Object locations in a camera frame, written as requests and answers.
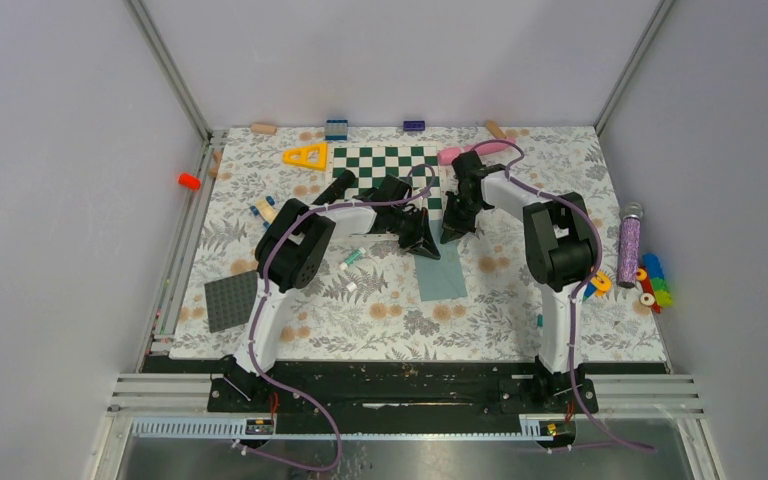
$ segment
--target tabletop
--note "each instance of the tabletop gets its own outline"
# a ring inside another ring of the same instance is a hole
[[[513,175],[546,191],[576,191],[604,243],[601,270],[616,274],[619,207],[592,127],[506,128],[526,157]],[[330,183],[329,172],[285,165],[283,151],[322,142],[322,128],[279,128],[278,134],[229,132],[219,175],[199,239],[170,351],[173,358],[219,358],[243,340],[243,326],[210,333],[204,284],[257,266],[254,247],[263,220],[249,207],[269,195],[276,209],[288,198],[310,203]],[[492,138],[483,127],[349,129],[347,145],[417,145],[440,148]],[[512,149],[483,156],[507,163]],[[452,188],[451,167],[441,189]],[[284,360],[526,361],[540,345],[540,294],[525,262],[522,226],[504,212],[479,216],[478,231],[457,243],[466,296],[421,301],[415,260],[388,237],[356,236],[331,242],[317,277],[293,301],[278,358]],[[365,247],[348,270],[336,268]],[[354,281],[358,289],[345,285]],[[663,361],[655,319],[638,301],[639,287],[614,287],[584,303],[581,348],[585,361]]]

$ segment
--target red cylinder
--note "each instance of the red cylinder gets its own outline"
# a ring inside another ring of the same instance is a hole
[[[182,173],[181,176],[178,177],[178,183],[190,190],[198,190],[201,188],[201,181],[189,173]]]

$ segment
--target green and white checkered board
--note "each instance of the green and white checkered board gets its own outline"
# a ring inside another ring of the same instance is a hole
[[[437,167],[437,147],[431,146],[402,146],[402,147],[334,147],[332,157],[333,167],[331,179],[340,176],[345,170],[354,172],[357,180],[346,190],[344,198],[349,199],[363,190],[378,187],[387,175],[406,178],[414,165],[427,163]],[[417,171],[408,179],[414,189],[422,189],[431,181],[431,171]],[[431,220],[443,218],[443,198],[440,189],[440,178],[431,188],[431,196],[426,199],[428,218]]]

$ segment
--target purple microphone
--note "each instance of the purple microphone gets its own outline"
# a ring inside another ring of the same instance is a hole
[[[620,258],[617,265],[617,284],[632,288],[637,280],[637,255],[640,251],[640,220],[643,207],[629,203],[620,210]]]

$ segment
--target white wall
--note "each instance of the white wall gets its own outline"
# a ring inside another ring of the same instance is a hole
[[[0,480],[81,475],[198,148],[124,2],[0,0]]]
[[[147,0],[207,122],[595,123],[658,0]]]
[[[602,138],[729,479],[768,478],[768,2],[678,2]]]

